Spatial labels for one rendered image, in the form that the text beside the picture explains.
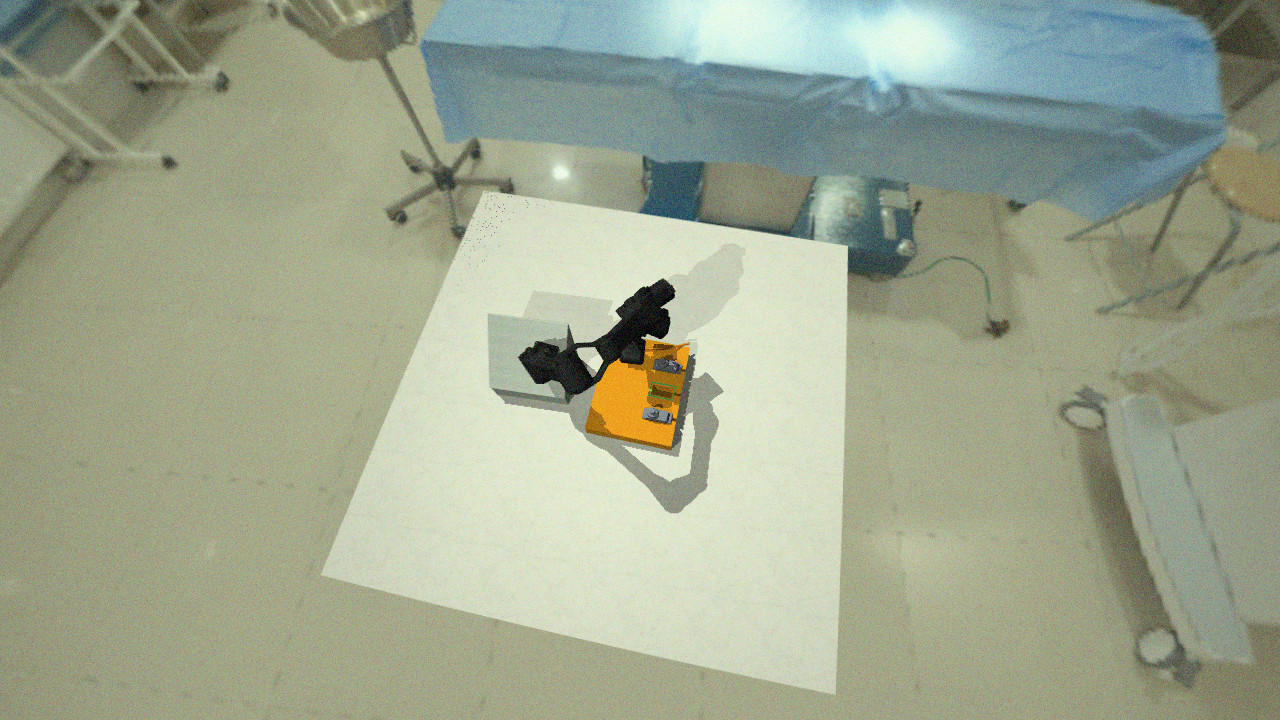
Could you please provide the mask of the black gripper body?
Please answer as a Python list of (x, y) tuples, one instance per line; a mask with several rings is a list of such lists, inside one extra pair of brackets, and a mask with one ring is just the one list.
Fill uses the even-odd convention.
[(646, 334), (643, 334), (643, 331), (640, 331), (636, 334), (636, 337), (621, 352), (622, 356), (620, 357), (620, 363), (628, 363), (628, 364), (643, 365), (643, 363), (644, 363), (644, 355), (645, 355), (645, 348), (643, 348), (643, 342), (644, 341), (643, 341), (641, 337), (646, 337)]

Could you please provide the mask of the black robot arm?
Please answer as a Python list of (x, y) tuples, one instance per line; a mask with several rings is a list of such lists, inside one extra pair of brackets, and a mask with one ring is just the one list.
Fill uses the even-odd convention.
[[(634, 297), (627, 299), (622, 306), (616, 309), (621, 320), (599, 340), (575, 343), (561, 354), (558, 354), (558, 346), (535, 341), (534, 347), (525, 348), (518, 360), (535, 384), (557, 380), (568, 395), (580, 395), (602, 380), (605, 369), (622, 356), (621, 352), (640, 331), (643, 334), (652, 334), (658, 340), (663, 340), (668, 334), (669, 313), (662, 306), (675, 299), (675, 292), (673, 284), (669, 284), (664, 278), (650, 287), (644, 286), (634, 293)], [(594, 377), (590, 375), (575, 352), (576, 348), (586, 347), (595, 347), (603, 359), (602, 366)]]

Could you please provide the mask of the orange flat deck plate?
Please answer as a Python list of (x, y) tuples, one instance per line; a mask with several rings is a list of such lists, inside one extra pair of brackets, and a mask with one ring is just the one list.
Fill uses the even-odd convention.
[(671, 450), (690, 347), (612, 363), (596, 383), (586, 433)]

